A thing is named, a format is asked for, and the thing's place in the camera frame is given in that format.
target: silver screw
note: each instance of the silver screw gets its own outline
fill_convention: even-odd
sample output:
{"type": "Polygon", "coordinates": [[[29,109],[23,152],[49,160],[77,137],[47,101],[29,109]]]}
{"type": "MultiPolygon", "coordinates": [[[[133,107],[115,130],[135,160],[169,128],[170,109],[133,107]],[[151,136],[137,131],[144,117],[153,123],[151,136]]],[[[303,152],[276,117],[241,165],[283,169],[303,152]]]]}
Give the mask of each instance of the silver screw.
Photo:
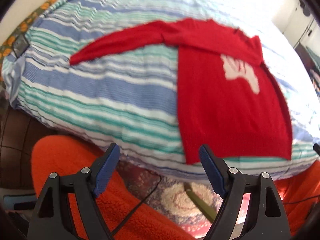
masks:
{"type": "Polygon", "coordinates": [[[267,173],[267,172],[263,172],[263,173],[262,173],[262,177],[264,177],[265,179],[269,179],[269,178],[270,178],[270,175],[269,175],[269,173],[267,173]]]}
{"type": "Polygon", "coordinates": [[[237,174],[237,173],[238,173],[238,169],[237,169],[237,168],[230,168],[229,171],[230,171],[232,174],[237,174]]]}
{"type": "Polygon", "coordinates": [[[90,168],[88,168],[88,167],[84,167],[84,168],[81,169],[81,173],[83,173],[83,174],[86,174],[89,171],[90,171],[90,168]]]}
{"type": "Polygon", "coordinates": [[[50,179],[54,179],[55,177],[57,177],[57,173],[56,172],[53,172],[49,175],[49,178],[50,179]]]}

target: bed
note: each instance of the bed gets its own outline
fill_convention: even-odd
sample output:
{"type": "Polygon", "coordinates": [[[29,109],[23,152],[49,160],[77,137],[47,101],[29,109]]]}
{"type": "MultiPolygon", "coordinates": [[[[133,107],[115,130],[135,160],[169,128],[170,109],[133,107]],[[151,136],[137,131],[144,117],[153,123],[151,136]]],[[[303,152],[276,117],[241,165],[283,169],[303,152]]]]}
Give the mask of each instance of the bed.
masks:
{"type": "Polygon", "coordinates": [[[253,175],[267,171],[273,179],[292,177],[319,158],[313,145],[320,142],[320,104],[285,37],[263,14],[245,8],[243,0],[58,0],[27,31],[26,52],[3,61],[10,104],[103,150],[116,142],[121,158],[142,168],[208,183],[200,164],[185,164],[176,116],[176,48],[146,46],[76,66],[68,61],[84,45],[123,28],[156,19],[212,18],[259,35],[293,128],[290,161],[238,157],[226,159],[228,166],[253,175]]]}

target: white graphic design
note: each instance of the white graphic design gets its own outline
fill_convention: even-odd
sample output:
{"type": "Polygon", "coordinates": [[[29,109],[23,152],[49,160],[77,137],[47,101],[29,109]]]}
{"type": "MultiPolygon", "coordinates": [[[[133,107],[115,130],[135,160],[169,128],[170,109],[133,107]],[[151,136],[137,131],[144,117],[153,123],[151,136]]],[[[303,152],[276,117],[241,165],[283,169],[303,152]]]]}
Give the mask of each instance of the white graphic design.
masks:
{"type": "Polygon", "coordinates": [[[259,94],[260,87],[257,76],[254,73],[253,68],[246,62],[239,59],[221,54],[223,61],[223,69],[226,72],[227,80],[234,80],[236,78],[244,78],[250,84],[252,91],[255,94],[259,94]]]}

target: orange pants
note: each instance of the orange pants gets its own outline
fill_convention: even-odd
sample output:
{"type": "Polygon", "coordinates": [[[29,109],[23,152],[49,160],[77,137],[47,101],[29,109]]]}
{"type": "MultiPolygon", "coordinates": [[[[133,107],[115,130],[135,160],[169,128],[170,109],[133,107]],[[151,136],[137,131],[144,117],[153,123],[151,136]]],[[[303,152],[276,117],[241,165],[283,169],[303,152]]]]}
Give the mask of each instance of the orange pants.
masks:
{"type": "MultiPolygon", "coordinates": [[[[42,138],[34,146],[31,159],[32,178],[37,195],[51,172],[57,172],[60,176],[76,173],[83,167],[90,167],[96,157],[102,154],[97,146],[72,137],[54,135],[42,138]]],[[[320,162],[316,161],[309,169],[295,177],[275,181],[275,184],[284,203],[320,195],[320,162]]],[[[292,234],[304,223],[311,205],[317,200],[318,198],[312,198],[301,203],[284,205],[292,234]]],[[[105,193],[97,199],[97,205],[110,230],[138,203],[139,200],[126,190],[116,171],[105,193]]],[[[86,238],[74,196],[70,199],[70,205],[78,234],[86,238]]],[[[116,234],[115,239],[188,240],[193,237],[143,204],[116,234]]]]}

